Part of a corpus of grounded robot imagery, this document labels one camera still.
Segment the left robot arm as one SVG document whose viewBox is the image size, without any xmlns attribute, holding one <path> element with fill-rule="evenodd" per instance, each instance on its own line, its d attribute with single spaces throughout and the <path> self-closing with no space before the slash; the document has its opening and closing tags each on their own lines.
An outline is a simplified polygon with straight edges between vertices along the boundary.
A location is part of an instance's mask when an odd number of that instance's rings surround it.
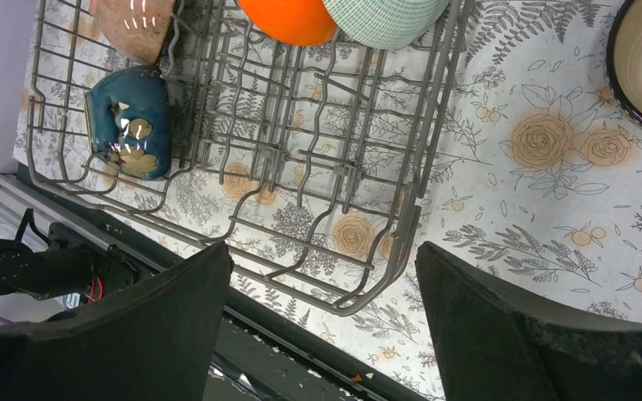
<svg viewBox="0 0 642 401">
<path fill-rule="evenodd" d="M 79 294 L 91 303 L 152 275 L 116 245 L 104 249 L 62 223 L 41 232 L 31 208 L 15 237 L 0 239 L 0 296 L 24 293 L 42 301 Z"/>
</svg>

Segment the orange bowl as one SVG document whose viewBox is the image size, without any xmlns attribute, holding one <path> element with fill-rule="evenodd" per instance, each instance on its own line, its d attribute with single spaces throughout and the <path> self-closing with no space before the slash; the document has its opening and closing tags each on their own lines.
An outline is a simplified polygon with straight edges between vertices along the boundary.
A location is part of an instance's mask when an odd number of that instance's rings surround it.
<svg viewBox="0 0 642 401">
<path fill-rule="evenodd" d="M 240 9 L 267 36 L 296 46 L 330 41 L 338 30 L 321 0 L 240 0 Z"/>
</svg>

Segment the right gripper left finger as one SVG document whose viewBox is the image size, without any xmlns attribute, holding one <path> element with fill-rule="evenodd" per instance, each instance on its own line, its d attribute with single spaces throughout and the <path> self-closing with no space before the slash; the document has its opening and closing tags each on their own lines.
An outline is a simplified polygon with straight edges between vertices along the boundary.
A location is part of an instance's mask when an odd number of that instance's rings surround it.
<svg viewBox="0 0 642 401">
<path fill-rule="evenodd" d="M 0 326 L 0 400 L 201 400 L 233 260 L 219 241 L 42 322 Z"/>
</svg>

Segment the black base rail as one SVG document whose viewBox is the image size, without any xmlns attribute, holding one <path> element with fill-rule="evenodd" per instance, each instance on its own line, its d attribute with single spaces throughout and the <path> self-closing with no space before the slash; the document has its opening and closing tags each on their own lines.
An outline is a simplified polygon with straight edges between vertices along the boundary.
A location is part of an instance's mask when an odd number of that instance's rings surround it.
<svg viewBox="0 0 642 401">
<path fill-rule="evenodd" d="M 96 246 L 116 246 L 153 272 L 181 257 L 122 221 L 41 189 L 29 168 L 17 180 L 38 206 Z M 213 361 L 224 373 L 246 376 L 251 400 L 418 400 L 420 395 L 377 369 L 328 345 L 239 291 L 227 292 Z"/>
</svg>

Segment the dark blue bowl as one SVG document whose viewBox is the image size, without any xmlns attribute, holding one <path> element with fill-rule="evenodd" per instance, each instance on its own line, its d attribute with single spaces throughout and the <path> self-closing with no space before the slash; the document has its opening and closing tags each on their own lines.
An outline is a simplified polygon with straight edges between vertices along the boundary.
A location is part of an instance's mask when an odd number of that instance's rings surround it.
<svg viewBox="0 0 642 401">
<path fill-rule="evenodd" d="M 168 91 L 155 65 L 134 65 L 102 78 L 84 93 L 94 157 L 122 175 L 159 180 L 171 168 Z"/>
</svg>

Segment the green dotted white bowl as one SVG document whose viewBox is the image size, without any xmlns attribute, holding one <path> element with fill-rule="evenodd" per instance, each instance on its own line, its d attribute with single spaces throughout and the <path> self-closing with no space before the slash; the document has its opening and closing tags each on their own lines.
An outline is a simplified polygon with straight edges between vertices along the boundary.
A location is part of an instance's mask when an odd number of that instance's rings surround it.
<svg viewBox="0 0 642 401">
<path fill-rule="evenodd" d="M 410 44 L 437 21 L 448 4 L 448 0 L 323 0 L 349 38 L 383 50 Z"/>
</svg>

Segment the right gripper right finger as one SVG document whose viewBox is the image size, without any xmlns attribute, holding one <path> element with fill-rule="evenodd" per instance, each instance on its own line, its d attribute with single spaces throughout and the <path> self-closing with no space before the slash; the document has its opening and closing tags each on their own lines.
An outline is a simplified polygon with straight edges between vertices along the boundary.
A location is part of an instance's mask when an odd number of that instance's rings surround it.
<svg viewBox="0 0 642 401">
<path fill-rule="evenodd" d="M 642 323 L 541 297 L 426 242 L 416 275 L 449 400 L 642 400 Z"/>
</svg>

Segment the grey wire dish rack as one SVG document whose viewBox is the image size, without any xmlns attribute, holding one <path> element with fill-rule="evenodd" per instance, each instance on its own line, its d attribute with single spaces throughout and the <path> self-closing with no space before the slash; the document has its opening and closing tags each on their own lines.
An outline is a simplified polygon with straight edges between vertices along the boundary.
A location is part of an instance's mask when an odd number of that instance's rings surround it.
<svg viewBox="0 0 642 401">
<path fill-rule="evenodd" d="M 397 51 L 337 33 L 279 43 L 235 1 L 179 1 L 159 66 L 173 158 L 145 181 L 89 142 L 85 94 L 130 65 L 90 1 L 42 1 L 24 141 L 33 183 L 194 249 L 226 242 L 245 281 L 350 316 L 402 277 L 421 225 L 472 1 Z"/>
</svg>

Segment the brown floral bowl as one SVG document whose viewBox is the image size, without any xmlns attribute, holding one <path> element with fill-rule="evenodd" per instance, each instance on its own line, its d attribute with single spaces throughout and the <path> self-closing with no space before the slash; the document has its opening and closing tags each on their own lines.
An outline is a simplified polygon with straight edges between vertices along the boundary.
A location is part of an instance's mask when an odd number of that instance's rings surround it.
<svg viewBox="0 0 642 401">
<path fill-rule="evenodd" d="M 136 63 L 161 55 L 176 0 L 93 0 L 89 12 L 113 48 Z"/>
</svg>

